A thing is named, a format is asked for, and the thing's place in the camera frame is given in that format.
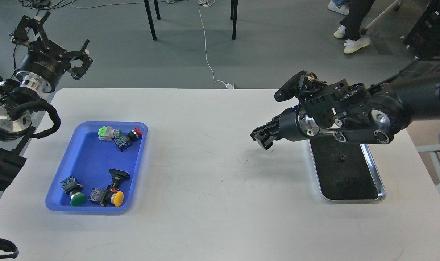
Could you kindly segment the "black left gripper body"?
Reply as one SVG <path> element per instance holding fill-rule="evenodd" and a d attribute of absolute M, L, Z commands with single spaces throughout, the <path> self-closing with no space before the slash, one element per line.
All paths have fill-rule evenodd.
<path fill-rule="evenodd" d="M 49 94 L 56 90 L 60 79 L 71 68 L 74 56 L 67 56 L 67 51 L 53 41 L 49 41 L 50 48 L 43 46 L 41 41 L 18 42 L 26 46 L 28 51 L 23 60 L 14 70 L 14 75 L 19 81 L 27 75 L 36 75 L 46 81 L 43 92 Z"/>

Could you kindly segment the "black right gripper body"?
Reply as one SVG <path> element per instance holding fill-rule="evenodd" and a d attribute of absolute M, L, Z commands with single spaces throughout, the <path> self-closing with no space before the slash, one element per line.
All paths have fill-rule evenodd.
<path fill-rule="evenodd" d="M 302 141 L 315 138 L 320 127 L 301 107 L 285 109 L 278 117 L 278 136 L 289 141 Z"/>

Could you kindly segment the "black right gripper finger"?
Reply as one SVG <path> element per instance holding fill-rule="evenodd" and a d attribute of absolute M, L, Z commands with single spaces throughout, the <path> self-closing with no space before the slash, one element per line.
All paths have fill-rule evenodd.
<path fill-rule="evenodd" d="M 265 150 L 270 149 L 273 146 L 273 142 L 281 140 L 282 137 L 278 132 L 260 132 L 256 134 L 256 141 Z"/>
<path fill-rule="evenodd" d="M 250 137 L 253 140 L 268 140 L 270 138 L 275 138 L 276 140 L 282 139 L 280 134 L 280 115 L 277 115 L 271 119 L 270 122 L 267 122 L 265 125 L 259 126 L 254 129 Z"/>

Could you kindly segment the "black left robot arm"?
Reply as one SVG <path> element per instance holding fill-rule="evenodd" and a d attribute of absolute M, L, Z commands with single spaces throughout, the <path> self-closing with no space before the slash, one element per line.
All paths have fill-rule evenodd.
<path fill-rule="evenodd" d="M 23 16 L 10 35 L 12 43 L 28 51 L 15 67 L 15 79 L 0 76 L 0 191 L 11 185 L 24 166 L 26 159 L 20 153 L 27 142 L 60 128 L 56 109 L 41 94 L 53 93 L 65 72 L 80 80 L 93 62 L 89 40 L 80 50 L 68 51 L 48 38 L 44 23 L 49 15 Z"/>

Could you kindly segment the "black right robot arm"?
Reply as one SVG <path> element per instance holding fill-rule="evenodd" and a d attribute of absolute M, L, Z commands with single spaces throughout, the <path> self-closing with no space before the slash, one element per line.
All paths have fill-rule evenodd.
<path fill-rule="evenodd" d="M 389 144 L 414 121 L 440 119 L 440 65 L 413 61 L 399 73 L 371 85 L 346 80 L 328 84 L 311 71 L 291 77 L 274 98 L 297 98 L 250 137 L 268 150 L 274 141 L 331 135 L 341 143 Z"/>

